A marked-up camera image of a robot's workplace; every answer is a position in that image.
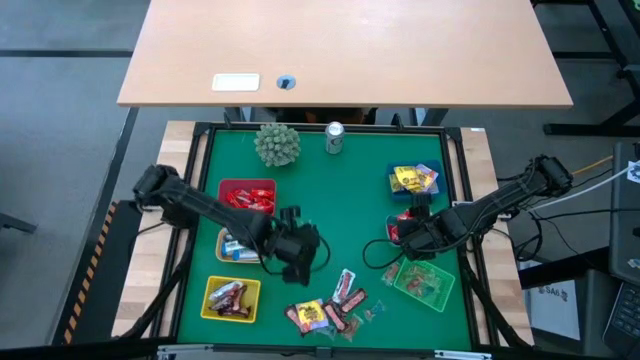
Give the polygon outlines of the green plastic basket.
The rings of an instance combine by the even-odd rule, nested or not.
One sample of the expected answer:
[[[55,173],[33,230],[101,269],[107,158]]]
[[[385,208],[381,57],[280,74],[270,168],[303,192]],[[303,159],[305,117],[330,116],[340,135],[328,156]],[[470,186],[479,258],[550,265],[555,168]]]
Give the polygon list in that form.
[[[399,280],[400,278],[400,274],[401,272],[409,265],[414,265],[415,266],[415,270],[418,267],[422,267],[422,268],[427,268],[427,269],[432,269],[435,273],[436,276],[438,278],[439,284],[436,287],[432,287],[433,288],[433,292],[426,296],[426,297],[416,297],[413,296],[412,294],[410,294],[407,290],[406,290],[406,285],[409,282],[402,282]],[[430,262],[427,261],[409,261],[407,259],[404,259],[401,266],[400,266],[400,270],[398,272],[398,275],[393,283],[393,286],[400,290],[401,292],[407,294],[408,296],[410,296],[411,298],[421,302],[422,304],[428,306],[429,308],[435,310],[436,312],[440,312],[442,313],[445,308],[446,305],[448,303],[449,300],[449,296],[451,294],[451,291],[453,289],[453,286],[456,282],[456,278],[454,275],[450,274],[449,272],[446,272],[445,270],[431,264]]]

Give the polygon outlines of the yellow plastic basket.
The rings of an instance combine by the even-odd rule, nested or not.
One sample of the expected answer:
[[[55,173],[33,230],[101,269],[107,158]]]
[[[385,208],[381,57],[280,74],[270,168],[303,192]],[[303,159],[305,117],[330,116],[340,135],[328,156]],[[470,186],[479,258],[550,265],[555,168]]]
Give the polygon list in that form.
[[[223,317],[217,314],[217,311],[212,310],[211,306],[214,302],[209,300],[209,295],[216,290],[232,281],[241,281],[244,285],[247,286],[246,293],[242,299],[243,307],[251,307],[251,314],[247,319],[239,318],[239,317]],[[259,280],[253,279],[245,279],[245,278],[232,278],[232,277],[223,277],[223,276],[210,276],[207,280],[206,291],[202,303],[202,308],[200,312],[200,316],[203,319],[209,320],[219,320],[219,321],[227,321],[227,322],[237,322],[237,323],[254,323],[257,318],[258,304],[260,299],[260,290],[261,290],[261,282]]]

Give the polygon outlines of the dark blue plastic bin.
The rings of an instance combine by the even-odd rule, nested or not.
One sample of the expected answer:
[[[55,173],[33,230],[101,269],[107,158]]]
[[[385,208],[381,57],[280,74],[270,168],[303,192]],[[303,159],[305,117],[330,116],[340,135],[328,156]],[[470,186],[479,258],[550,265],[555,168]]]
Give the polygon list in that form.
[[[438,177],[435,180],[435,184],[429,189],[429,193],[432,195],[432,199],[433,200],[440,199],[443,195],[447,195],[448,184],[447,184],[445,169],[443,168],[443,165],[437,160],[430,159],[430,160],[424,160],[419,162],[414,161],[414,162],[389,163],[386,168],[386,173],[388,176],[391,176],[395,174],[394,168],[396,166],[405,166],[405,165],[416,166],[419,164],[423,164],[426,167],[438,173]],[[411,193],[406,189],[398,192],[392,191],[391,198],[395,202],[409,202],[411,200]]]

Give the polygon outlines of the black desk frame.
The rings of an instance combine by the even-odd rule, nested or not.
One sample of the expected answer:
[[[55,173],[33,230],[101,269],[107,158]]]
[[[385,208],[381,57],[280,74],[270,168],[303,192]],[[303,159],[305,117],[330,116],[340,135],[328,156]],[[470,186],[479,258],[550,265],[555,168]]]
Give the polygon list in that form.
[[[635,72],[640,74],[640,64],[632,64],[624,54],[615,36],[596,4],[596,0],[530,0],[533,8],[540,4],[561,6],[585,6],[589,9],[607,51],[553,51],[556,60],[605,60],[617,65],[615,76],[628,83],[633,100],[610,117],[597,124],[546,123],[543,132],[553,136],[591,136],[591,137],[640,137],[640,125],[628,125],[628,122],[640,117],[640,81]]]

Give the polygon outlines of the grey equipment cabinet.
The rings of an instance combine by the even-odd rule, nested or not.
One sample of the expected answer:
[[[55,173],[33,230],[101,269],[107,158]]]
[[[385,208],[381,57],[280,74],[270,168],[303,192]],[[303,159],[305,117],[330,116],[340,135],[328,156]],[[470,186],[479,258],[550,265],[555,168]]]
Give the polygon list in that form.
[[[610,214],[609,269],[640,286],[640,143],[617,143]]]

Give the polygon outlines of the black floor plate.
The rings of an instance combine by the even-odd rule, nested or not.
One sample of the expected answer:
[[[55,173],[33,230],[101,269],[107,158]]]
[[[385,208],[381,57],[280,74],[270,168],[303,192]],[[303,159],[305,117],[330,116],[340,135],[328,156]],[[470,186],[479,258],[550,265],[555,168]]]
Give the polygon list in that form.
[[[130,263],[130,246],[138,231],[142,214],[132,201],[118,201],[117,210],[107,234],[105,247],[100,257],[95,277],[91,282],[87,302],[83,307],[80,322],[71,344],[105,341],[111,338]],[[71,291],[80,285],[80,266],[88,262],[89,247],[96,242],[100,232],[85,243],[79,264],[73,273],[70,290],[63,303],[62,313],[55,327],[52,343],[63,344],[64,323],[71,313]]]

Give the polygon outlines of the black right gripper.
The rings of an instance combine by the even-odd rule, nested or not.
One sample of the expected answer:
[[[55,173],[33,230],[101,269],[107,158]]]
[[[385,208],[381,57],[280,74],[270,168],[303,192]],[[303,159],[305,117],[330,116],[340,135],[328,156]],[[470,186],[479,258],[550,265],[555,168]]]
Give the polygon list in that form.
[[[431,213],[430,205],[430,194],[413,195],[409,211],[413,214]],[[442,254],[452,249],[452,242],[448,232],[443,229],[442,223],[442,216],[451,209],[452,207],[448,206],[435,214],[431,213],[430,219],[424,223],[425,233],[400,245],[408,260],[431,260],[437,254]]]

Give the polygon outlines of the white red soda can box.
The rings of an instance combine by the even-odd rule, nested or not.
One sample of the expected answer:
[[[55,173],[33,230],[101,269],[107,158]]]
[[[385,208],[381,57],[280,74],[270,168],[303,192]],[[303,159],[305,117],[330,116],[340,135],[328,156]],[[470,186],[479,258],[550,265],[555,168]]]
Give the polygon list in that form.
[[[326,146],[325,149],[329,154],[338,154],[342,151],[345,129],[344,126],[337,121],[333,121],[326,126]]]

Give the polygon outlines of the white PayDay candy bar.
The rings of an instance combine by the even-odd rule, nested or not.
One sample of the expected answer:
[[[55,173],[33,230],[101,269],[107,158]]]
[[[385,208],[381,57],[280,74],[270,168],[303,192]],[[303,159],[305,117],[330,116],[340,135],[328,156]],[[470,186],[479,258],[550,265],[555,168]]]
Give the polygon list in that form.
[[[341,303],[347,298],[355,277],[355,273],[350,271],[349,269],[342,270],[336,288],[331,297],[333,302]]]
[[[236,290],[239,290],[243,286],[244,286],[244,283],[241,281],[229,282],[217,288],[216,290],[214,290],[209,295],[209,300],[212,302],[218,302],[220,299],[224,298],[225,296],[232,295]]]

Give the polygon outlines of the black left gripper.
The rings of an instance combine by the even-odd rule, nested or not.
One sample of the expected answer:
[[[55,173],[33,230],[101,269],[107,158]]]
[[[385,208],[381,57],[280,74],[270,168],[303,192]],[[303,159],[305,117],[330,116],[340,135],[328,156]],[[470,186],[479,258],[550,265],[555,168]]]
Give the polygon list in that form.
[[[320,234],[312,223],[297,222],[301,215],[299,206],[280,209],[277,222],[273,253],[289,264],[282,270],[285,283],[297,283],[308,286],[310,283],[311,264],[320,245]]]

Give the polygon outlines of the light teal plastic bin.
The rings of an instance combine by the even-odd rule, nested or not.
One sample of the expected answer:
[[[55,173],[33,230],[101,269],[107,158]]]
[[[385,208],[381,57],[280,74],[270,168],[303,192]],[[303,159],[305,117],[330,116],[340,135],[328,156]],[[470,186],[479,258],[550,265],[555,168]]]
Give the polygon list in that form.
[[[424,223],[429,220],[431,213],[413,214],[409,211],[386,218],[385,229],[388,240],[394,246],[416,238],[425,233]]]

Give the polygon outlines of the white rectangular desk plate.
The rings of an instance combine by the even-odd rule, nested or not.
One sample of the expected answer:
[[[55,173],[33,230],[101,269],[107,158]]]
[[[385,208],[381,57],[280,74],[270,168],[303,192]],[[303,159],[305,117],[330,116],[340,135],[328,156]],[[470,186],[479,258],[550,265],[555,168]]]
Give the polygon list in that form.
[[[212,81],[212,90],[217,92],[256,92],[260,87],[258,73],[219,73]]]

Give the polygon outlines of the artificial green plant in pot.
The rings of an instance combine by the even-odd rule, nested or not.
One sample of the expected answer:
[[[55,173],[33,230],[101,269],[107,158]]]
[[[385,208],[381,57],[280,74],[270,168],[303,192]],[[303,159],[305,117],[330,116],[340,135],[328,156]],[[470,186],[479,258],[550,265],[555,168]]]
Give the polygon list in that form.
[[[286,166],[300,155],[299,133],[284,124],[268,123],[260,126],[254,139],[255,150],[267,167]]]

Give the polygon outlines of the silver metal bracket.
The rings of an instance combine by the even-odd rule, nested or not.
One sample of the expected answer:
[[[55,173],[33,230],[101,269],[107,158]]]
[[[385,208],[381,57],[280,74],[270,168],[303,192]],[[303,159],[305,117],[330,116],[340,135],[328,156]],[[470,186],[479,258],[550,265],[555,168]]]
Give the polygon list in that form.
[[[435,350],[434,358],[444,360],[493,360],[493,356],[490,353],[451,350]]]
[[[162,345],[157,348],[158,360],[175,360],[177,355],[212,352],[213,344],[173,344]]]

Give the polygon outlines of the yellow black hazard tape strip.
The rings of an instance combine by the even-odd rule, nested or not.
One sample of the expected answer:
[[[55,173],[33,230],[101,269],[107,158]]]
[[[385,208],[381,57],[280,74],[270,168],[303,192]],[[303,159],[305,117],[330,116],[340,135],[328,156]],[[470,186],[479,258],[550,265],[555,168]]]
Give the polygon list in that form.
[[[105,220],[100,227],[100,232],[93,246],[89,247],[88,262],[84,266],[80,266],[80,285],[77,291],[71,291],[72,295],[72,307],[71,313],[67,316],[67,320],[64,323],[63,332],[63,344],[70,345],[72,343],[73,335],[77,329],[80,317],[83,311],[83,307],[87,302],[87,297],[91,282],[95,277],[97,266],[105,247],[107,234],[113,221],[113,217],[117,210],[117,201],[113,201],[109,207]]]

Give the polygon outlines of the light wooden desk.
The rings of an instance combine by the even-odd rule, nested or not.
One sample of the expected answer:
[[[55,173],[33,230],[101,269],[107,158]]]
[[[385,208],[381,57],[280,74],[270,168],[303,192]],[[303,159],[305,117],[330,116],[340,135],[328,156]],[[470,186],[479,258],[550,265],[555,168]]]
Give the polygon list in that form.
[[[213,91],[219,73],[258,73],[259,90]],[[572,105],[529,0],[151,0],[118,102]]]

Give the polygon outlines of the orange plastic bin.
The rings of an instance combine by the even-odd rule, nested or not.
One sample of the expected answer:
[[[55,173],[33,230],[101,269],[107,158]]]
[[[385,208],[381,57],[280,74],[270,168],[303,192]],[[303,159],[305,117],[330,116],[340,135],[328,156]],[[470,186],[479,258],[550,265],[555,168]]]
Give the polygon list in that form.
[[[236,262],[232,260],[232,254],[230,256],[223,256],[221,254],[221,245],[223,243],[225,243],[225,241],[223,240],[223,236],[225,233],[229,233],[228,230],[226,228],[222,228],[220,230],[220,232],[218,233],[217,236],[217,243],[216,243],[216,249],[215,249],[215,253],[216,253],[216,257],[222,261],[222,262],[234,262],[234,263],[245,263],[245,264],[258,264],[259,262],[244,262],[244,261],[240,261],[240,262]]]

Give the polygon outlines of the red plastic bin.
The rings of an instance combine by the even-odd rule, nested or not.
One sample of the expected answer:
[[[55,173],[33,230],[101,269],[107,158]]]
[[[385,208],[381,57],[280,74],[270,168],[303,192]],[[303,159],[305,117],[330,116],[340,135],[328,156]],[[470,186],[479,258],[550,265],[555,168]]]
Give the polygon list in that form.
[[[275,192],[275,198],[263,198],[272,201],[275,205],[275,210],[272,214],[274,215],[276,211],[276,182],[273,179],[223,179],[219,183],[218,187],[218,199],[223,202],[225,205],[231,206],[226,199],[226,194],[235,189],[243,189],[246,191],[246,196],[250,199],[249,202],[252,202],[254,199],[248,194],[250,189],[269,189]]]

